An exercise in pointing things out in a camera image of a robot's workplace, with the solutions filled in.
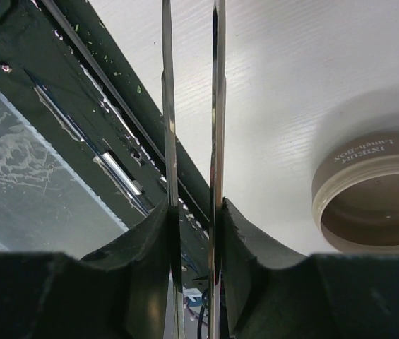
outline black cable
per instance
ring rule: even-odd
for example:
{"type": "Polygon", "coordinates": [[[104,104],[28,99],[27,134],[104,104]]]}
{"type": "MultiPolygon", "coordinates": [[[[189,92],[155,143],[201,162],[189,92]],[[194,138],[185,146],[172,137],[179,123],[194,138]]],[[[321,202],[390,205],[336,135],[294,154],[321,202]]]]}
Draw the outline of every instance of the black cable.
{"type": "Polygon", "coordinates": [[[201,302],[202,306],[198,319],[198,339],[202,339],[202,323],[204,321],[204,313],[206,312],[206,308],[208,308],[208,289],[205,289],[202,293],[201,302]]]}

